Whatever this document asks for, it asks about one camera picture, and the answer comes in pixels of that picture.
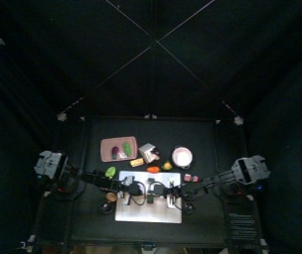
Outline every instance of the food item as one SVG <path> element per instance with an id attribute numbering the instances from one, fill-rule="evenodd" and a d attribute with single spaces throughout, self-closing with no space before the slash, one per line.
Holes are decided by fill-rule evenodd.
<path id="1" fill-rule="evenodd" d="M 198 182 L 199 177 L 198 176 L 191 176 L 188 174 L 184 175 L 184 182 Z"/>
<path id="2" fill-rule="evenodd" d="M 124 154 L 128 157 L 131 155 L 131 147 L 129 147 L 129 143 L 128 142 L 124 142 L 123 149 L 124 149 Z"/>
<path id="3" fill-rule="evenodd" d="M 137 167 L 144 164 L 144 160 L 143 160 L 143 158 L 139 158 L 139 159 L 131 161 L 129 164 L 132 167 Z"/>
<path id="4" fill-rule="evenodd" d="M 148 167 L 148 168 L 147 168 L 147 172 L 148 172 L 148 173 L 152 173 L 152 174 L 156 174 L 156 173 L 160 172 L 160 169 L 159 169 L 159 167 Z"/>
<path id="5" fill-rule="evenodd" d="M 112 192 L 108 192 L 105 198 L 109 202 L 116 202 L 116 195 Z"/>
<path id="6" fill-rule="evenodd" d="M 112 148 L 112 151 L 111 151 L 111 155 L 112 155 L 112 160 L 116 160 L 116 154 L 119 152 L 119 148 L 117 147 L 113 147 Z"/>
<path id="7" fill-rule="evenodd" d="M 169 171 L 172 169 L 171 163 L 165 162 L 161 168 L 163 168 L 163 170 Z"/>
<path id="8" fill-rule="evenodd" d="M 104 173 L 104 176 L 112 179 L 113 175 L 115 175 L 115 167 L 109 167 Z"/>

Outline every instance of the white mat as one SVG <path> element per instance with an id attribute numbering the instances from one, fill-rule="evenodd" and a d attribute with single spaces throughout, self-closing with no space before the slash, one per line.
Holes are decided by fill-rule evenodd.
<path id="1" fill-rule="evenodd" d="M 164 184 L 169 187 L 169 182 L 173 182 L 173 186 L 180 184 L 180 174 L 179 173 L 157 173 L 151 174 L 148 172 L 129 172 L 121 171 L 119 173 L 119 179 L 124 180 L 125 177 L 135 177 L 135 181 L 140 182 L 145 186 L 145 191 L 148 190 L 148 178 L 155 179 L 156 182 Z M 135 196 L 135 201 L 141 203 L 144 196 Z M 116 221 L 139 221 L 139 222 L 163 222 L 163 223 L 182 223 L 182 210 L 169 205 L 169 198 L 155 197 L 153 203 L 148 204 L 147 201 L 143 205 L 135 204 L 133 200 L 128 201 L 128 193 L 124 198 L 117 195 L 116 210 L 115 210 L 115 220 Z M 178 198 L 176 206 L 182 207 L 182 199 Z"/>

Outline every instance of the toy vegetable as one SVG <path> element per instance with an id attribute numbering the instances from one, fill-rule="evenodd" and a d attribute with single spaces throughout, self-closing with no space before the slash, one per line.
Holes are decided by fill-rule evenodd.
<path id="1" fill-rule="evenodd" d="M 148 173 L 152 173 L 152 174 L 156 174 L 156 173 L 160 172 L 160 169 L 159 169 L 159 167 L 148 167 L 148 168 L 147 168 L 147 172 L 148 172 Z"/>
<path id="2" fill-rule="evenodd" d="M 128 156 L 131 155 L 129 143 L 124 142 L 123 148 L 124 148 L 124 154 L 125 154 L 125 156 L 128 157 Z"/>
<path id="3" fill-rule="evenodd" d="M 115 167 L 109 167 L 104 173 L 104 176 L 112 179 L 113 175 L 115 175 Z"/>
<path id="4" fill-rule="evenodd" d="M 112 151 L 111 151 L 112 160 L 116 160 L 117 152 L 119 152 L 119 148 L 117 148 L 117 147 L 113 147 L 113 148 L 112 148 Z"/>
<path id="5" fill-rule="evenodd" d="M 165 162 L 164 165 L 161 166 L 161 169 L 165 171 L 169 171 L 172 169 L 172 165 L 169 162 Z"/>

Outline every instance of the black cable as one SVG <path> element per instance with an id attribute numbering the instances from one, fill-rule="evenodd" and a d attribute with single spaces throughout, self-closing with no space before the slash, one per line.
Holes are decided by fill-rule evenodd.
<path id="1" fill-rule="evenodd" d="M 160 182 L 155 181 L 155 182 L 152 182 L 152 183 L 149 184 L 147 191 L 149 191 L 151 186 L 153 186 L 155 184 L 159 184 L 159 185 L 161 185 L 161 186 L 165 188 L 165 186 L 164 186 L 164 184 L 163 184 L 163 183 L 160 183 Z"/>
<path id="2" fill-rule="evenodd" d="M 135 203 L 136 205 L 143 205 L 143 204 L 145 203 L 145 186 L 144 186 L 144 184 L 140 183 L 140 182 L 135 182 L 135 183 L 140 184 L 140 185 L 144 187 L 144 194 L 143 194 L 143 195 L 144 195 L 144 200 L 143 200 L 141 203 L 137 203 L 136 200 L 135 200 L 135 198 L 133 198 L 133 196 L 131 195 L 129 197 L 131 197 L 131 199 L 132 199 L 132 201 L 133 201 L 133 203 Z"/>
<path id="3" fill-rule="evenodd" d="M 172 199 L 172 202 L 173 202 L 175 207 L 176 207 L 179 210 L 183 210 L 182 208 L 179 208 L 179 206 L 178 206 L 178 204 L 176 204 L 178 199 L 176 199 L 173 196 L 171 196 L 171 199 Z"/>

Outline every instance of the metal rod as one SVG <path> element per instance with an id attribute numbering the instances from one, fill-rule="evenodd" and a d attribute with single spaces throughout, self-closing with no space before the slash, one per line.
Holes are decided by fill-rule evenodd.
<path id="1" fill-rule="evenodd" d="M 149 61 L 149 81 L 148 81 L 148 113 L 153 113 L 153 103 L 152 98 L 155 96 L 155 69 L 156 69 L 156 0 L 151 0 L 151 61 Z"/>
<path id="2" fill-rule="evenodd" d="M 157 41 L 164 40 L 214 2 L 210 1 Z"/>
<path id="3" fill-rule="evenodd" d="M 149 36 L 149 34 L 147 33 L 147 31 L 140 27 L 140 25 L 137 25 L 137 23 L 125 15 L 125 13 L 119 9 L 119 7 L 116 7 L 111 1 L 105 0 L 105 2 L 113 7 L 113 9 L 129 20 L 129 22 L 144 32 L 144 34 L 147 36 Z"/>
<path id="4" fill-rule="evenodd" d="M 224 107 L 228 109 L 231 114 L 236 116 L 238 114 L 231 109 L 231 107 L 227 105 L 227 103 L 218 97 L 218 95 L 212 92 L 212 90 L 208 88 L 207 84 L 200 80 L 200 78 L 194 74 L 194 72 L 187 68 L 187 66 L 179 61 L 179 59 L 175 57 L 175 55 L 169 52 L 169 50 L 160 44 L 160 42 L 156 40 L 156 44 L 163 48 L 163 50 L 168 53 L 168 55 L 173 58 L 173 60 L 179 63 L 179 65 L 187 70 L 187 72 L 191 74 L 191 76 L 195 78 L 195 80 L 199 82 L 202 87 L 210 92 L 210 94 L 214 96 L 214 98 L 224 105 Z"/>
<path id="5" fill-rule="evenodd" d="M 108 76 L 89 91 L 88 93 L 80 97 L 65 109 L 61 113 L 66 113 L 82 100 L 88 95 L 101 86 L 104 85 L 112 77 L 151 49 L 151 47 L 145 48 L 115 72 L 111 76 Z"/>

